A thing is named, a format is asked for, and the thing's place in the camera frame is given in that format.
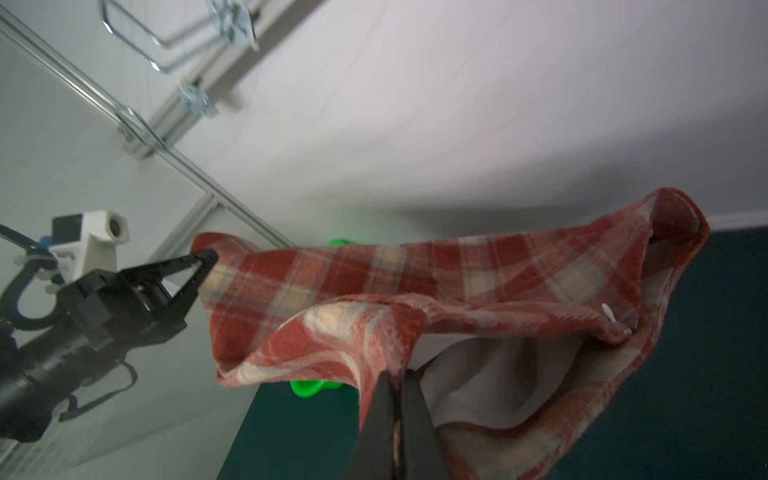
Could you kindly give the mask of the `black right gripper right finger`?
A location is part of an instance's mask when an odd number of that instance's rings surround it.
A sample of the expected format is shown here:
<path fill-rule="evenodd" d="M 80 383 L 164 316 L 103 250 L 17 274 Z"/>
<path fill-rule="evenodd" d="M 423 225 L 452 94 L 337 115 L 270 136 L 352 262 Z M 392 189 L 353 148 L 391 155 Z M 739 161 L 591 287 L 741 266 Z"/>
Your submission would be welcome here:
<path fill-rule="evenodd" d="M 451 479 L 418 374 L 407 370 L 400 389 L 401 479 Z"/>

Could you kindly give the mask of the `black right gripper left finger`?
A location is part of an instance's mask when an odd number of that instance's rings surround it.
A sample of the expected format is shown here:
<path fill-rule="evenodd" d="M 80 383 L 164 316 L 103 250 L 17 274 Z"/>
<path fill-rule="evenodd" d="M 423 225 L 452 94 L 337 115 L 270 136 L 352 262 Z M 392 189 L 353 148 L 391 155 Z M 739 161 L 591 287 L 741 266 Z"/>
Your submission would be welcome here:
<path fill-rule="evenodd" d="M 391 375 L 382 372 L 345 472 L 349 480 L 391 480 L 395 476 L 396 404 Z"/>

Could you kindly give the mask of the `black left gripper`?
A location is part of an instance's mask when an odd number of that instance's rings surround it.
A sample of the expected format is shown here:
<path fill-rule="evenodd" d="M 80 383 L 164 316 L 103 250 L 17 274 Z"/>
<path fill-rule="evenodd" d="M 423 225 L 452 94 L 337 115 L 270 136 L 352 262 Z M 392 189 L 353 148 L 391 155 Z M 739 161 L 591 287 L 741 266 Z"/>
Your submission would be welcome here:
<path fill-rule="evenodd" d="M 61 351 L 85 358 L 119 356 L 168 342 L 218 261 L 213 250 L 107 272 L 94 270 L 57 293 L 66 311 Z"/>

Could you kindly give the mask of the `red plaid skirt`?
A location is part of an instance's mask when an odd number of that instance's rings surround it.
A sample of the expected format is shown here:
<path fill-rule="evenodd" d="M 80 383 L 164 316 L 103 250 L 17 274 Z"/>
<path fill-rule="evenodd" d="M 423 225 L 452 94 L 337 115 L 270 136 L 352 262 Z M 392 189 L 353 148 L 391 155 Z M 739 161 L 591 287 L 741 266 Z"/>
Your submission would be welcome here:
<path fill-rule="evenodd" d="M 416 370 L 457 479 L 538 479 L 655 347 L 710 233 L 663 188 L 592 223 L 400 245 L 263 250 L 224 233 L 200 289 L 227 387 Z"/>

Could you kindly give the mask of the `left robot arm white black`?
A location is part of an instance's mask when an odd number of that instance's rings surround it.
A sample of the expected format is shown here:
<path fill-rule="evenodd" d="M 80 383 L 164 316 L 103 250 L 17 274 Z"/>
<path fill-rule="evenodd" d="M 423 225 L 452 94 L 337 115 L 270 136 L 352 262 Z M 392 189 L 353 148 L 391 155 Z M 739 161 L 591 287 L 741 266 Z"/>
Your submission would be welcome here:
<path fill-rule="evenodd" d="M 74 393 L 119 366 L 137 348 L 160 345 L 183 331 L 198 289 L 218 261 L 203 250 L 119 272 L 95 269 L 65 284 L 60 274 L 56 304 L 32 319 L 18 301 L 41 270 L 54 271 L 56 259 L 40 243 L 7 227 L 2 239 L 25 252 L 25 264 L 1 294 L 1 436 L 40 440 L 54 409 L 57 419 L 77 418 L 113 398 L 112 393 L 80 405 Z"/>

